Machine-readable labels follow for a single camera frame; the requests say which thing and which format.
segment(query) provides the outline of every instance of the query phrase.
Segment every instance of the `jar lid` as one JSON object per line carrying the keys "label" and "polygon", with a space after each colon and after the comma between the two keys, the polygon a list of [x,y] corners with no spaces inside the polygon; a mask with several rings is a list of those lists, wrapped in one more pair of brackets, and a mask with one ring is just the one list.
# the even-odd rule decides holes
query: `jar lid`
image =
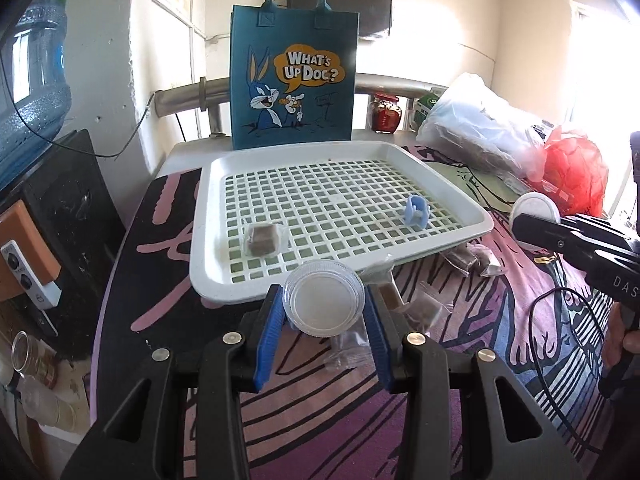
{"label": "jar lid", "polygon": [[340,262],[311,260],[284,285],[282,304],[289,320],[314,337],[333,337],[362,315],[365,289],[358,275]]}
{"label": "jar lid", "polygon": [[383,94],[382,92],[374,94],[374,95],[375,95],[375,97],[377,97],[380,100],[391,101],[393,103],[397,103],[400,100],[400,98],[396,97],[395,95]]}

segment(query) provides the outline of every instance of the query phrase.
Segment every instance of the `red plastic bag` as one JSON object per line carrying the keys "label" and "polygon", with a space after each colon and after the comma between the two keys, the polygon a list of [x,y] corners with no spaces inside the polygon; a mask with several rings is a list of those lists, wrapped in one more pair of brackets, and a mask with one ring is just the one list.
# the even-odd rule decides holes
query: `red plastic bag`
{"label": "red plastic bag", "polygon": [[531,186],[551,198],[562,216],[602,216],[609,168],[598,147],[585,133],[558,126],[549,135],[544,151],[544,177],[530,182]]}

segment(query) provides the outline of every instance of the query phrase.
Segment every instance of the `plastic wrapper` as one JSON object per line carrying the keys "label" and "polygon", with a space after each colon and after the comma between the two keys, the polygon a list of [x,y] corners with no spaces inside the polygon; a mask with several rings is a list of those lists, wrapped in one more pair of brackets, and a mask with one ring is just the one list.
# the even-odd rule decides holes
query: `plastic wrapper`
{"label": "plastic wrapper", "polygon": [[602,216],[609,168],[598,147],[585,133],[565,125],[553,130],[544,152],[544,175],[530,178],[531,187],[553,200],[562,216]]}
{"label": "plastic wrapper", "polygon": [[242,234],[242,253],[250,258],[269,258],[286,252],[289,229],[282,224],[249,224]]}
{"label": "plastic wrapper", "polygon": [[460,75],[431,109],[417,140],[478,170],[539,179],[543,140],[534,115],[512,107],[475,74]]}
{"label": "plastic wrapper", "polygon": [[419,283],[414,298],[398,312],[401,312],[412,330],[428,336],[429,329],[440,319],[443,313],[450,314],[452,305],[444,305],[430,294],[430,287]]}
{"label": "plastic wrapper", "polygon": [[331,352],[324,358],[328,370],[342,371],[364,365],[373,365],[369,337],[362,316],[340,335],[329,339]]}
{"label": "plastic wrapper", "polygon": [[472,267],[478,262],[478,257],[466,248],[466,244],[447,249],[440,254],[466,278],[469,277]]}
{"label": "plastic wrapper", "polygon": [[480,276],[488,278],[504,274],[500,261],[489,247],[482,244],[468,244],[467,249],[478,259],[474,268]]}
{"label": "plastic wrapper", "polygon": [[515,176],[513,173],[501,171],[500,173],[497,173],[496,176],[504,182],[506,187],[511,189],[518,196],[533,191],[533,188],[529,184]]}
{"label": "plastic wrapper", "polygon": [[[364,270],[359,277],[364,285],[377,285],[386,306],[393,310],[400,307],[402,297],[394,282],[392,270],[394,262],[390,254]],[[350,329],[330,339],[331,352],[324,358],[328,370],[348,370],[359,366],[373,365],[373,355],[369,346],[364,319],[360,317]]]}

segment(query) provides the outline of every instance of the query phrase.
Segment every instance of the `red jar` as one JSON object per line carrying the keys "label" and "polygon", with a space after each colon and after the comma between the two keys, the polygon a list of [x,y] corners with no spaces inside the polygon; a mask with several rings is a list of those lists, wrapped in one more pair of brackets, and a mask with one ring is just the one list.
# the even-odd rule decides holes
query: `red jar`
{"label": "red jar", "polygon": [[389,94],[375,94],[370,104],[370,126],[378,134],[392,134],[400,125],[402,108],[398,105],[400,98]]}

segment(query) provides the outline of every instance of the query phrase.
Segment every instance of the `white disc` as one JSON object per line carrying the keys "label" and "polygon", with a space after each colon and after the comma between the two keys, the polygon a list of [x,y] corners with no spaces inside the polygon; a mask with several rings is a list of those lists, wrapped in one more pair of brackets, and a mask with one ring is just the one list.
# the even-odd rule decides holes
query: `white disc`
{"label": "white disc", "polygon": [[[536,218],[542,218],[543,220],[549,220],[557,224],[560,223],[560,212],[558,211],[558,206],[554,204],[553,200],[542,193],[526,193],[516,200],[516,203],[513,205],[513,209],[511,209],[511,214],[509,215],[509,231],[511,231],[512,235],[513,219],[523,213],[535,216]],[[535,245],[521,242],[515,236],[513,239],[516,240],[520,247],[527,251],[539,251],[541,249]]]}

